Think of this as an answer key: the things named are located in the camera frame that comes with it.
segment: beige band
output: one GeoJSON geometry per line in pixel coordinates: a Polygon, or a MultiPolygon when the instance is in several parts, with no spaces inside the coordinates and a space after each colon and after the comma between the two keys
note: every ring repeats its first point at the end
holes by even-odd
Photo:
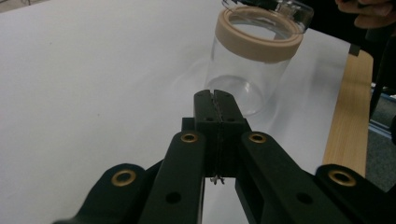
{"type": "Polygon", "coordinates": [[[258,7],[238,7],[231,11],[224,9],[219,14],[216,38],[229,51],[241,57],[265,63],[277,63],[294,56],[303,40],[298,27],[281,16],[258,7]],[[241,21],[245,14],[251,18],[265,17],[283,24],[292,35],[288,39],[264,39],[237,29],[232,21],[241,21]]]}

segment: brass ring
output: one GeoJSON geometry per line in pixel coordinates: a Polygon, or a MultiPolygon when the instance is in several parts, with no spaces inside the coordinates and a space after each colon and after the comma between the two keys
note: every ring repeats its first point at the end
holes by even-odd
{"type": "Polygon", "coordinates": [[[350,175],[349,173],[341,170],[331,170],[329,172],[329,178],[335,183],[345,186],[345,187],[354,187],[356,186],[356,179],[350,175]]]}
{"type": "Polygon", "coordinates": [[[267,141],[267,138],[260,133],[252,133],[248,136],[248,139],[254,143],[264,143],[265,141],[267,141]]]}
{"type": "Polygon", "coordinates": [[[181,135],[181,141],[185,142],[185,143],[193,143],[198,141],[198,135],[196,135],[195,133],[185,133],[183,135],[181,135]]]}
{"type": "Polygon", "coordinates": [[[120,170],[113,175],[111,183],[117,187],[124,187],[134,182],[135,179],[136,173],[133,170],[120,170]],[[120,179],[121,175],[128,175],[128,177],[120,179]]]}

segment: table surface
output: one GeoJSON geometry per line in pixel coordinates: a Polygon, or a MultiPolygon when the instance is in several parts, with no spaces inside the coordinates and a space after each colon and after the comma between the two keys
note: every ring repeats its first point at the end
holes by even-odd
{"type": "MultiPolygon", "coordinates": [[[[221,9],[51,0],[0,14],[0,223],[71,217],[105,170],[161,160],[204,87],[221,9]]],[[[372,59],[348,49],[308,30],[247,118],[310,173],[337,162],[364,174],[372,59]]],[[[206,183],[203,222],[247,223],[231,179],[206,183]]]]}

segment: white table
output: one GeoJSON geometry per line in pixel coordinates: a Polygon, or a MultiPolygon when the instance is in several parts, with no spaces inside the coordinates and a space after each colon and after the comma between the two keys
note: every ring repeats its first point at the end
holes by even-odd
{"type": "MultiPolygon", "coordinates": [[[[221,9],[213,0],[51,0],[0,14],[0,223],[72,217],[105,170],[161,160],[192,117],[221,9]]],[[[308,30],[269,109],[248,118],[311,173],[348,48],[308,30]]],[[[207,186],[204,223],[244,222],[232,180],[207,186]]]]}

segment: wooden strip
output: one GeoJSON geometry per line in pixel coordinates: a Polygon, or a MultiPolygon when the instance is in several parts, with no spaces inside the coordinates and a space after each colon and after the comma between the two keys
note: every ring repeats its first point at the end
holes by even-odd
{"type": "Polygon", "coordinates": [[[366,171],[373,58],[349,55],[332,117],[323,164],[339,164],[362,176],[366,171]]]}

